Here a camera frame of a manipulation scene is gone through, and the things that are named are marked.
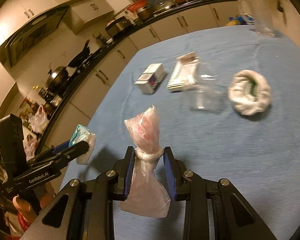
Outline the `person's left hand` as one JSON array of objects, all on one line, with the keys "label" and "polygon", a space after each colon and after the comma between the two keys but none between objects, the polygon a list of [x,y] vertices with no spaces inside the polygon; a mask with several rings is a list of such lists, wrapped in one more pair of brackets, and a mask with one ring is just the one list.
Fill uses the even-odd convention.
[{"label": "person's left hand", "polygon": [[[53,186],[50,182],[47,182],[44,186],[44,194],[40,199],[40,206],[42,209],[45,209],[47,205],[51,203],[55,196]],[[37,217],[33,207],[29,202],[20,198],[19,196],[15,196],[13,198],[13,205],[19,211],[19,213],[23,216],[23,218],[29,222],[33,223]]]}]

